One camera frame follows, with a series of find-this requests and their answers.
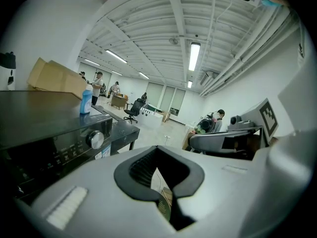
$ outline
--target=white bottle cap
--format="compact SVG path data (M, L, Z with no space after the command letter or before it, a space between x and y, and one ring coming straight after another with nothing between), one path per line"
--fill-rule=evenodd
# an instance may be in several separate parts
M93 90L93 87L92 87L91 85L87 84L87 86L86 86L86 90L88 90L88 91L92 91L92 90Z

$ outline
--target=office chair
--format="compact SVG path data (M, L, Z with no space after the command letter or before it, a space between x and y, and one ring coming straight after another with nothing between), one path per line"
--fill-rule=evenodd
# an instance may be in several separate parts
M140 98L137 99L134 102L131 110L124 110L126 112L126 114L129 115L129 117L124 117L123 120L130 120L131 124L132 124L132 121L136 121L136 123L138 123L138 121L135 120L134 116L139 115L140 109L141 109L141 107L143 107L143 105L144 105L144 103L143 103L142 99L140 99Z

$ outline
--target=bottle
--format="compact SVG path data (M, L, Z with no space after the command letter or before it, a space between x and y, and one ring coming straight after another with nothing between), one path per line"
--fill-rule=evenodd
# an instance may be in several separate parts
M93 87L87 84L86 90L83 92L83 99L80 104L80 113L87 114L91 109L91 99L93 97Z

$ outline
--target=face mask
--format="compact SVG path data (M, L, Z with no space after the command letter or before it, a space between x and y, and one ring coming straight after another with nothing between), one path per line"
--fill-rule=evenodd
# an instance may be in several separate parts
M262 4L265 6L281 6L279 3L272 2L271 0L262 0Z

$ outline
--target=white floor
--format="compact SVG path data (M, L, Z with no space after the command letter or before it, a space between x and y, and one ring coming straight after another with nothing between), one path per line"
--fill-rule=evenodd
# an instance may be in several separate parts
M109 110L113 114L117 115L120 118L127 117L128 115L123 111L123 108L120 110L116 107L112 107L110 104L107 104L109 99L104 96L100 96L96 105L102 106L106 111ZM176 123L174 121L168 120L167 122L162 122L159 129L151 129L142 124L137 124L133 122L134 126L140 128L139 138L135 141L134 149L152 146L152 145L167 145L175 148L182 148L183 140L186 134L186 128L184 125ZM119 153L129 150L129 145L123 147L119 150ZM153 175L151 188L160 192L163 187L168 187L165 181L162 179L159 171L157 174Z

